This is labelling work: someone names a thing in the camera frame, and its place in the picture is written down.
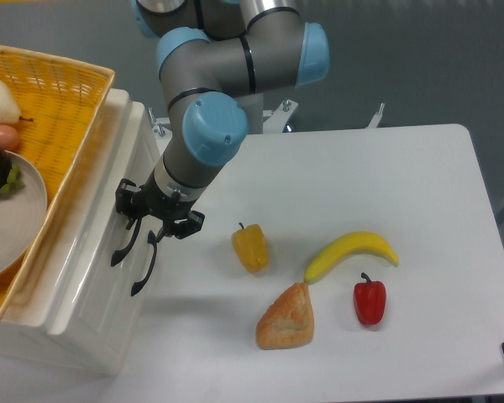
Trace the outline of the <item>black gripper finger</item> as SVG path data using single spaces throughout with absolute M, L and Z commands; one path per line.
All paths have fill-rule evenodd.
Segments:
M 198 211 L 189 211 L 186 218 L 180 220 L 165 219 L 163 225 L 155 240 L 161 241 L 162 238 L 184 239 L 202 230 L 205 215 Z
M 115 191 L 115 210 L 127 218 L 126 229 L 145 216 L 142 186 L 137 186 L 130 179 L 122 178 Z

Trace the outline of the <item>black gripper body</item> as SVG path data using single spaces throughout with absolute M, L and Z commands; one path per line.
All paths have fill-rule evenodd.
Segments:
M 160 220 L 181 220 L 187 217 L 192 209 L 192 201 L 184 201 L 181 196 L 167 196 L 156 184 L 155 177 L 150 175 L 141 186 L 140 201 L 147 212 Z

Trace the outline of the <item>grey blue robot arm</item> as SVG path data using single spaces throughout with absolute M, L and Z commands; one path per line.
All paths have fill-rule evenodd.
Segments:
M 135 1 L 142 31 L 158 38 L 157 73 L 172 138 L 147 181 L 122 180 L 116 209 L 138 233 L 160 219 L 161 236 L 202 226 L 193 205 L 236 155 L 249 131 L 238 99 L 321 81 L 328 38 L 293 1 Z

